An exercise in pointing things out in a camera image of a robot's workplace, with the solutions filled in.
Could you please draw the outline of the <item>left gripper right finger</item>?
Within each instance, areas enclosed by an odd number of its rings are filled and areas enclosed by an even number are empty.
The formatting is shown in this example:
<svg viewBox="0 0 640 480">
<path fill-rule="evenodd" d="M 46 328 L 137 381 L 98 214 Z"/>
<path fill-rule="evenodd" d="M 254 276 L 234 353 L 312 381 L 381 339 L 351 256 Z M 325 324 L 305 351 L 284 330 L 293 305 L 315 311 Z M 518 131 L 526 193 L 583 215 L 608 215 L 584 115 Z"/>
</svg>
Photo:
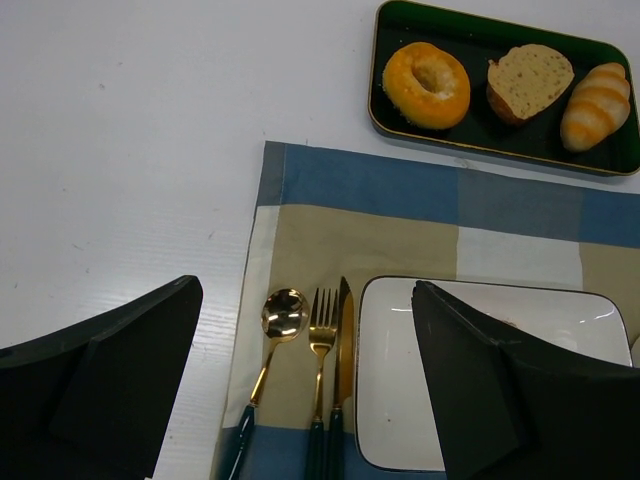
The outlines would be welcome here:
<svg viewBox="0 0 640 480">
<path fill-rule="evenodd" d="M 635 479 L 639 372 L 505 325 L 428 281 L 414 326 L 450 479 Z"/>
</svg>

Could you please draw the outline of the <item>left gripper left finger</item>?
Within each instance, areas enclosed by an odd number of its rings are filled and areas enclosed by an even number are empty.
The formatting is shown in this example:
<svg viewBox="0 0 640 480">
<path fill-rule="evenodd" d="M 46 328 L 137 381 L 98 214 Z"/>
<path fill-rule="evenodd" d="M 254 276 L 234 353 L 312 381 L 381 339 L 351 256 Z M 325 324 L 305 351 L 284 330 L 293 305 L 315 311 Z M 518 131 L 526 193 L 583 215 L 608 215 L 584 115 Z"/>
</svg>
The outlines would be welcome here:
<svg viewBox="0 0 640 480">
<path fill-rule="evenodd" d="M 202 301 L 185 275 L 2 349 L 2 478 L 152 478 Z"/>
</svg>

